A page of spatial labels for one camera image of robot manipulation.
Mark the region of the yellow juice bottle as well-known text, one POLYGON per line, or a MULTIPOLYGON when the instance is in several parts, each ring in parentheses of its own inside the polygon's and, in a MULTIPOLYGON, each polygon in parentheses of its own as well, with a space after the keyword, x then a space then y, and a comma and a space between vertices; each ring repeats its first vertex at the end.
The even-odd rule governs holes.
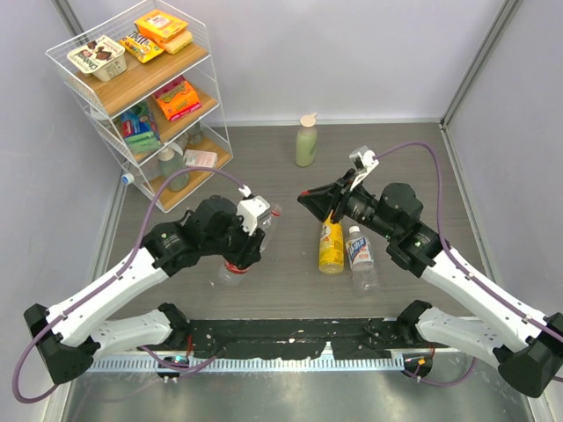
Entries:
POLYGON ((327 218, 321 225, 318 269, 321 273, 334 275, 344 270, 344 236, 340 222, 327 218))

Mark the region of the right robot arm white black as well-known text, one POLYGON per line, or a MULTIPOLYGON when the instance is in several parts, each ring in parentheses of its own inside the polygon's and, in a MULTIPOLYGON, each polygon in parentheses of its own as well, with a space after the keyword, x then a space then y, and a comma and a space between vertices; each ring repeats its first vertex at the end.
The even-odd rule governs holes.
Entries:
POLYGON ((400 268, 438 287, 476 318, 465 321, 415 301, 398 317, 398 339, 453 347, 495 368, 513 389, 540 397, 562 368, 562 315, 534 309, 476 270, 438 232, 421 221, 411 186, 391 183, 379 198, 346 175, 302 192, 298 202, 318 220, 348 217, 387 242, 400 268))

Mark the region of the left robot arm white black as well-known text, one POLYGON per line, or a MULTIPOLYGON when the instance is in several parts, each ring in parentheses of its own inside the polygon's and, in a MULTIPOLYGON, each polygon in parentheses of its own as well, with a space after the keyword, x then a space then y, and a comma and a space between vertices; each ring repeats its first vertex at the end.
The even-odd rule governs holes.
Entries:
POLYGON ((260 196, 234 204, 214 195, 181 220, 156 225, 116 267, 69 299, 27 309, 24 318, 39 339, 36 347, 54 384, 70 382, 94 362, 131 348, 180 349, 190 327, 173 304, 122 320, 111 316, 203 257, 220 256, 245 272, 261 259, 269 215, 270 205, 260 196))

